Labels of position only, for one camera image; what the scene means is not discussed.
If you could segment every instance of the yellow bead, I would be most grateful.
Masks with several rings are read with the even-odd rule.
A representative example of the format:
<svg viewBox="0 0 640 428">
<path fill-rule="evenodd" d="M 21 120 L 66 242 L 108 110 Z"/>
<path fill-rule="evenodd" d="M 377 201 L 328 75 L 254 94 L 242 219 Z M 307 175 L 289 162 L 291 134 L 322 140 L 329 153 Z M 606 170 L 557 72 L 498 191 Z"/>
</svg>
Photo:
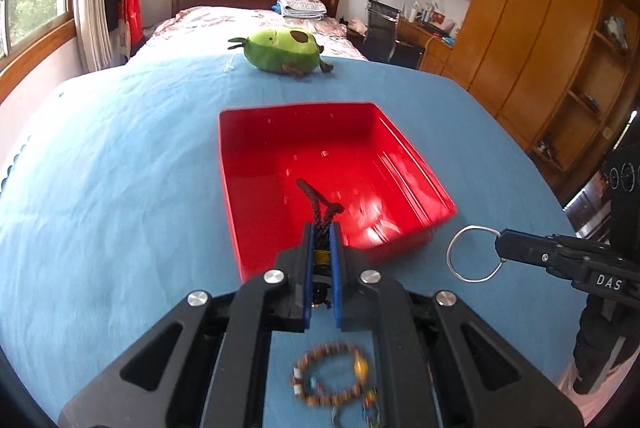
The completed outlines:
<svg viewBox="0 0 640 428">
<path fill-rule="evenodd" d="M 367 363 L 367 360 L 361 356 L 356 356 L 353 361 L 353 373 L 359 382 L 367 381 L 367 376 L 369 375 L 369 363 Z"/>
</svg>

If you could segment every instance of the silver screw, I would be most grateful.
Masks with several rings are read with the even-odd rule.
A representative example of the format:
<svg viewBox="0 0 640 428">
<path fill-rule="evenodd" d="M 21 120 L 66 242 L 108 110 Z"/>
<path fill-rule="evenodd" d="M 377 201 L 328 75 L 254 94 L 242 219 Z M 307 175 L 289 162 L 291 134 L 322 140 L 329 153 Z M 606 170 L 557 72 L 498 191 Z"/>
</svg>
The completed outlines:
<svg viewBox="0 0 640 428">
<path fill-rule="evenodd" d="M 264 274 L 264 281 L 266 283 L 280 283 L 284 280 L 284 273 L 279 269 L 270 269 Z"/>
<path fill-rule="evenodd" d="M 191 307 L 200 307 L 207 303 L 207 300 L 209 300 L 209 297 L 204 291 L 192 291 L 189 293 L 189 296 L 187 296 L 187 303 Z"/>
<path fill-rule="evenodd" d="M 363 271 L 360 274 L 360 279 L 364 283 L 369 283 L 369 284 L 378 283 L 381 278 L 382 278 L 382 275 L 378 271 L 375 271 L 373 269 L 367 269 L 366 271 Z"/>
<path fill-rule="evenodd" d="M 458 301 L 458 298 L 451 291 L 438 291 L 436 293 L 436 302 L 438 302 L 443 307 L 451 307 L 455 305 Z"/>
</svg>

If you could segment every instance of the open shelf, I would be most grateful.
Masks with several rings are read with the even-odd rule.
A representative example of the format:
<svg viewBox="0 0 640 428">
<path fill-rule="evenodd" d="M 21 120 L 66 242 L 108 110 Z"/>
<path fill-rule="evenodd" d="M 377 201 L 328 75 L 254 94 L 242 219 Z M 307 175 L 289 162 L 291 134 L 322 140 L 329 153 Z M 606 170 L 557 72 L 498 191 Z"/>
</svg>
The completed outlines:
<svg viewBox="0 0 640 428">
<path fill-rule="evenodd" d="M 544 155 L 543 153 L 540 153 L 538 151 L 537 148 L 533 147 L 531 149 L 531 151 L 533 152 L 533 154 L 540 159 L 544 164 L 546 164 L 547 166 L 552 167 L 555 171 L 558 172 L 565 172 L 565 169 L 562 168 L 562 166 L 560 166 L 560 163 L 557 163 L 555 161 L 552 161 L 551 159 L 549 159 L 549 157 L 547 157 L 546 155 Z"/>
<path fill-rule="evenodd" d="M 580 96 L 578 96 L 578 94 L 576 94 L 574 91 L 569 90 L 569 92 L 567 93 L 572 100 L 574 100 L 581 108 L 583 108 L 585 110 L 585 112 L 587 112 L 590 116 L 593 116 L 593 119 L 595 119 L 597 122 L 601 122 L 600 116 L 598 112 L 595 112 L 588 104 L 586 104 L 582 98 Z"/>
<path fill-rule="evenodd" d="M 573 98 L 565 98 L 560 109 L 546 128 L 546 141 L 558 152 L 556 160 L 568 170 L 578 159 L 584 148 L 598 132 L 600 122 L 594 119 L 592 112 L 575 104 Z"/>
<path fill-rule="evenodd" d="M 609 40 L 602 39 L 599 35 L 600 33 L 594 32 L 571 91 L 582 103 L 584 101 L 581 94 L 588 94 L 593 98 L 600 107 L 599 111 L 594 113 L 588 106 L 587 109 L 602 120 L 620 93 L 628 62 L 620 61 L 620 52 Z"/>
<path fill-rule="evenodd" d="M 620 60 L 622 60 L 623 62 L 627 62 L 628 61 L 628 56 L 625 52 L 621 51 L 620 49 L 618 49 L 618 46 L 613 43 L 607 36 L 605 36 L 604 33 L 598 31 L 597 29 L 593 32 L 593 35 L 599 39 L 602 43 L 604 43 L 604 45 L 606 45 L 609 49 L 611 49 L 614 53 L 616 53 L 618 55 L 618 57 L 620 58 Z"/>
</svg>

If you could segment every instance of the red plastic tray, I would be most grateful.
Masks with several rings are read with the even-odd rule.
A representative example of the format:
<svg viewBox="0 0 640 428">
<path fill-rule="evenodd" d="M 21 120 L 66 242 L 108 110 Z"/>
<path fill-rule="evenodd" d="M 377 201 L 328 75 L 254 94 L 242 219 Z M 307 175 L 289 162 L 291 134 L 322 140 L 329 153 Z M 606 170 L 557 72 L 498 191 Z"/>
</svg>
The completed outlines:
<svg viewBox="0 0 640 428">
<path fill-rule="evenodd" d="M 420 154 L 375 104 L 225 110 L 219 119 L 226 209 L 243 281 L 273 267 L 313 220 L 298 177 L 345 207 L 335 219 L 344 242 L 372 262 L 417 248 L 456 213 Z"/>
</svg>

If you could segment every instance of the pink floral bedspread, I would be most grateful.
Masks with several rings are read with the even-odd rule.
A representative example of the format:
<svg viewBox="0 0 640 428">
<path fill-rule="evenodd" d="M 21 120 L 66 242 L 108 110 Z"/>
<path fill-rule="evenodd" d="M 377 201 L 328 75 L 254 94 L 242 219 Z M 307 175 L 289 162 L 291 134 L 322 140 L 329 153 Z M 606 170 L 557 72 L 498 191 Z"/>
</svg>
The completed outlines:
<svg viewBox="0 0 640 428">
<path fill-rule="evenodd" d="M 148 62 L 183 56 L 228 53 L 228 40 L 247 37 L 263 27 L 302 28 L 313 33 L 322 56 L 365 60 L 346 39 L 346 27 L 333 18 L 300 20 L 285 18 L 274 11 L 233 7 L 193 7 L 162 22 L 131 62 Z"/>
</svg>

